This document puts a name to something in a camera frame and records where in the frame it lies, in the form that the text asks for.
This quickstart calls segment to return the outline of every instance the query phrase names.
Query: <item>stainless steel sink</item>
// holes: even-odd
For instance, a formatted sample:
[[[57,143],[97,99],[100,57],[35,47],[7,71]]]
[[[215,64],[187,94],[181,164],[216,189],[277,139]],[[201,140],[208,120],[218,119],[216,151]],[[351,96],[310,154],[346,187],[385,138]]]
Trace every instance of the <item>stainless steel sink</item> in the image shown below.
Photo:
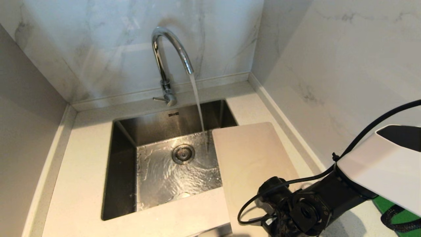
[[[237,126],[224,100],[113,124],[101,218],[109,220],[222,186],[212,129]]]

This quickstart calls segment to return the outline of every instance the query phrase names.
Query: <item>drain strainer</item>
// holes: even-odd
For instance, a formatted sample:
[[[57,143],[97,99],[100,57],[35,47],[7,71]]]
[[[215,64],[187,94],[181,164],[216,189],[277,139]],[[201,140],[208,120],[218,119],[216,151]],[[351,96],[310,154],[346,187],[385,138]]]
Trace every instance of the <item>drain strainer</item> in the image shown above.
[[[195,157],[195,149],[190,145],[179,145],[173,150],[173,161],[177,164],[187,164]]]

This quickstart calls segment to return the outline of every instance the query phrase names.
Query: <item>white countertop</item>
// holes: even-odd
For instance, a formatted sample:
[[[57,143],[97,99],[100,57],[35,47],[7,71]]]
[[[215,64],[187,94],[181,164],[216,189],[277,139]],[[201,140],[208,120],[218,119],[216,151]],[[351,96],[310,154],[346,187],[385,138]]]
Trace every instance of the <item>white countertop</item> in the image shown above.
[[[248,82],[203,89],[199,91],[199,97],[201,102],[225,98],[239,125],[271,122],[298,175],[313,175]],[[177,99],[176,107],[195,103],[192,92],[180,93]],[[167,109],[165,103],[142,100],[78,113],[57,177],[43,236],[186,237],[229,222],[222,188],[101,220],[112,121]],[[396,235],[382,226],[380,213],[371,202],[366,202],[345,213],[322,236]]]

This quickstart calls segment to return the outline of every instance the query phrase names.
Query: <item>chrome faucet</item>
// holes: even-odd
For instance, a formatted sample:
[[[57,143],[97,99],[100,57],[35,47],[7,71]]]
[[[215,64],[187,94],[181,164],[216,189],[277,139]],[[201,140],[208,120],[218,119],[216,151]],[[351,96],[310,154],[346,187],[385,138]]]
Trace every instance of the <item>chrome faucet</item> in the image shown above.
[[[193,67],[190,62],[189,56],[187,55],[186,50],[184,49],[183,45],[181,44],[180,40],[177,36],[172,33],[169,29],[165,27],[156,27],[155,30],[152,32],[152,48],[154,49],[155,58],[157,60],[158,69],[161,73],[161,87],[162,92],[164,94],[164,98],[153,98],[154,100],[162,100],[167,102],[167,106],[173,106],[177,103],[176,96],[173,94],[173,90],[171,89],[170,79],[167,78],[165,75],[164,67],[162,64],[162,59],[159,51],[159,44],[158,38],[160,36],[164,36],[167,38],[171,44],[176,48],[181,61],[183,62],[184,68],[186,69],[187,74],[193,74]]]

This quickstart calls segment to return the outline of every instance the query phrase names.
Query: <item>white cutting board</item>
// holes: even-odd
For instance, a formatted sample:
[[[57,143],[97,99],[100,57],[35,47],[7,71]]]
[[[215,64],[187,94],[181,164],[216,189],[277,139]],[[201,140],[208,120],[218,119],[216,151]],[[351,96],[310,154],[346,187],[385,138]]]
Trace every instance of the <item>white cutting board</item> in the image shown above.
[[[235,236],[267,237],[268,234],[260,226],[239,225],[237,214],[269,178],[298,178],[273,125],[267,122],[228,127],[215,129],[212,134],[232,232]],[[290,186],[292,191],[297,188],[297,184]],[[251,207],[255,207],[255,204],[250,204],[246,210]],[[248,221],[265,214],[262,209],[255,208],[242,220]]]

